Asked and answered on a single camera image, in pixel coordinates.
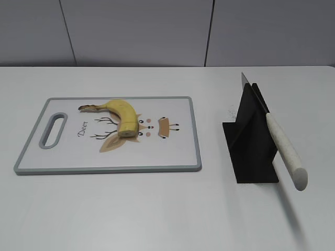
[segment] cutting board handle hole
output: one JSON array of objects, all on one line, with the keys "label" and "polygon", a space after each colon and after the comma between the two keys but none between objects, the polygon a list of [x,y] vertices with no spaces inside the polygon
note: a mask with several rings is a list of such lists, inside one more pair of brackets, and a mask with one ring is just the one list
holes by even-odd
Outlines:
[{"label": "cutting board handle hole", "polygon": [[55,113],[50,117],[39,142],[42,149],[50,149],[58,144],[67,118],[68,115],[63,112]]}]

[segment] white table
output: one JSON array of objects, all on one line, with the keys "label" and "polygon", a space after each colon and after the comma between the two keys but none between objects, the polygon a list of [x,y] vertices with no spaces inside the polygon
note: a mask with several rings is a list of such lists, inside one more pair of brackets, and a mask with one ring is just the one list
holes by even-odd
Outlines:
[{"label": "white table", "polygon": [[[237,184],[221,123],[234,121],[241,71],[257,82],[309,173],[295,190]],[[0,250],[332,250],[335,69],[0,68]],[[203,169],[195,173],[16,176],[49,97],[191,96]]]}]

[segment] peeled banana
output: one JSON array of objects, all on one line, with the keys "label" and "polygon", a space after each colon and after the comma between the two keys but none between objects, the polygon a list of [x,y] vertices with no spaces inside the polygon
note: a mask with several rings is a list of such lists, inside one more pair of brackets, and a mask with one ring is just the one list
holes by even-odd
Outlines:
[{"label": "peeled banana", "polygon": [[117,128],[117,134],[120,138],[134,137],[138,132],[138,120],[136,112],[130,103],[121,100],[113,99],[103,105],[86,105],[80,106],[79,111],[98,111],[108,109],[117,114],[121,122]]}]

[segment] black knife stand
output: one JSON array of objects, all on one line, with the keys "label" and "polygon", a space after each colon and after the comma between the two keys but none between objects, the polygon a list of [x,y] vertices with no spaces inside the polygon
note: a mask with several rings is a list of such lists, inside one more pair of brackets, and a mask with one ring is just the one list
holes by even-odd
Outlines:
[{"label": "black knife stand", "polygon": [[278,182],[272,165],[277,147],[266,125],[268,112],[257,84],[247,83],[236,121],[222,123],[237,183]]}]

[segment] knife handle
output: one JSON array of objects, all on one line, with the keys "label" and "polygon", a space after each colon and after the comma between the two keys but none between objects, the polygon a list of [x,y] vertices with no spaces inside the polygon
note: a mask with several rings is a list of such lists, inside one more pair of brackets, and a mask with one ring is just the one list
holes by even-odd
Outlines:
[{"label": "knife handle", "polygon": [[269,128],[270,135],[277,146],[277,149],[285,163],[285,166],[291,176],[294,186],[297,190],[303,191],[307,187],[308,174],[303,168],[299,155],[295,151],[293,145],[279,126],[274,117],[266,114],[266,123]]}]

